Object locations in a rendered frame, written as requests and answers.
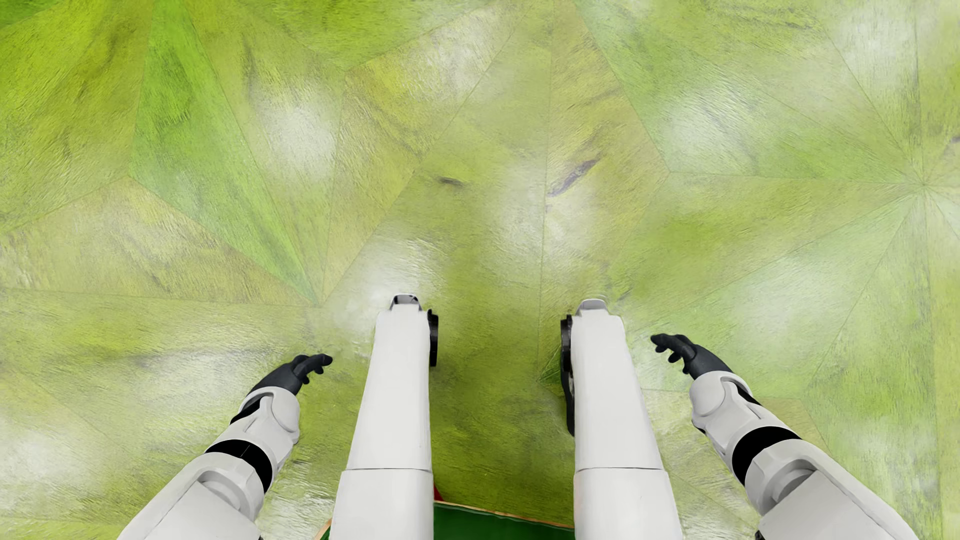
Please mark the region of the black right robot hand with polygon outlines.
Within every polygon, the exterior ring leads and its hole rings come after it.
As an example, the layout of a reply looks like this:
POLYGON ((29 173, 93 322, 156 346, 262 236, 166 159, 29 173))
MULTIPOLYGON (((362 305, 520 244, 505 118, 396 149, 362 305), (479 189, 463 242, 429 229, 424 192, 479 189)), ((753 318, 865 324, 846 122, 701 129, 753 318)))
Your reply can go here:
POLYGON ((720 357, 683 334, 658 333, 650 337, 657 353, 670 352, 667 362, 681 362, 681 372, 696 380, 711 372, 733 373, 720 357))

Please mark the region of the white right robot leg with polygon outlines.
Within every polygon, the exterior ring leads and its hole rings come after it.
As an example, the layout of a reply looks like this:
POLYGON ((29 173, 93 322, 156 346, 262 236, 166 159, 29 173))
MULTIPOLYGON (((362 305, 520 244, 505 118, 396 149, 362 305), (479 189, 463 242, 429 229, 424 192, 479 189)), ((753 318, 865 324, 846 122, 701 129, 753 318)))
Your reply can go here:
POLYGON ((576 540, 683 540, 621 318, 583 300, 560 321, 560 342, 576 540))

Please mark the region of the white left robot leg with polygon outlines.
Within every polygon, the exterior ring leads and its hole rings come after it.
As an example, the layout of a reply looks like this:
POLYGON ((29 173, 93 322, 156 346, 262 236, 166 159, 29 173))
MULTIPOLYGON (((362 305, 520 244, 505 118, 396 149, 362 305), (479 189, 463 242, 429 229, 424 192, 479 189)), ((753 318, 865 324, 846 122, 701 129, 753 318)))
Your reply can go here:
POLYGON ((434 540, 429 371, 438 326, 410 293, 378 314, 329 540, 434 540))

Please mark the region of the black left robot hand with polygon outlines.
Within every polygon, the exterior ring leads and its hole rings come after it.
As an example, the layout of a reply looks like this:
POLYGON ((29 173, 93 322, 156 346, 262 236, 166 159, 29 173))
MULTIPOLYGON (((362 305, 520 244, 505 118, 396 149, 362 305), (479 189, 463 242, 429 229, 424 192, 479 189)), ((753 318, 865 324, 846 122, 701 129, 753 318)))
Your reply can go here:
POLYGON ((303 386, 309 384, 309 374, 324 374, 325 367, 333 362, 333 357, 325 353, 299 354, 293 360, 274 368, 269 374, 261 378, 249 391, 265 387, 279 387, 296 396, 303 386))

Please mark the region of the white robot leg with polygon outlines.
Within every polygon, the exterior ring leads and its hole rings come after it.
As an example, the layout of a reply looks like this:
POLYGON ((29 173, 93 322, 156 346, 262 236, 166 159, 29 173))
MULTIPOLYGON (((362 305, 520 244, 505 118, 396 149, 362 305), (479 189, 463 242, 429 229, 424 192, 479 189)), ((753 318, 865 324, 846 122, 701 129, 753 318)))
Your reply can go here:
POLYGON ((576 540, 683 540, 621 318, 583 300, 560 321, 560 342, 576 540))
POLYGON ((438 326, 410 293, 378 314, 329 540, 434 540, 429 371, 438 326))

